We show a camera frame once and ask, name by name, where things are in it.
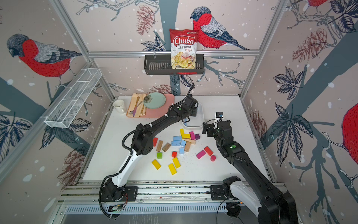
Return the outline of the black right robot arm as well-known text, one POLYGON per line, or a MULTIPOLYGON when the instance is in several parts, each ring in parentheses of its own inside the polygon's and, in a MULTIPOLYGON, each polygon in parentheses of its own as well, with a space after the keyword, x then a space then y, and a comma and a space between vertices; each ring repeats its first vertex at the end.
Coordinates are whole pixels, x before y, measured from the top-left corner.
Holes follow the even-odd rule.
POLYGON ((289 193, 283 193, 256 167, 245 149, 234 140, 230 120, 216 112, 213 123, 203 123, 203 134, 213 137, 221 155, 233 165, 248 182, 249 188, 237 176, 223 181, 227 198, 237 198, 257 217, 260 224, 297 224, 296 202, 289 193))

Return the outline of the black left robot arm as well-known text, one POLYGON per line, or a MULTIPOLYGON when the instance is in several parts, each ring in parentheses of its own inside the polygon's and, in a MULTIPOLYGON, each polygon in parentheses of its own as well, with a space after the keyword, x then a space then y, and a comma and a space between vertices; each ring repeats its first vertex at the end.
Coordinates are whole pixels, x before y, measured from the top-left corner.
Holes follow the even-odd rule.
POLYGON ((199 103, 192 94, 187 94, 183 100, 169 106, 162 117, 146 125, 139 124, 135 130, 129 132, 122 140, 122 146, 129 150, 129 154, 116 173, 102 180, 98 201, 101 202, 103 198, 110 202, 122 199, 125 186, 134 168, 143 156, 153 150, 154 138, 169 126, 196 116, 198 106, 199 103))

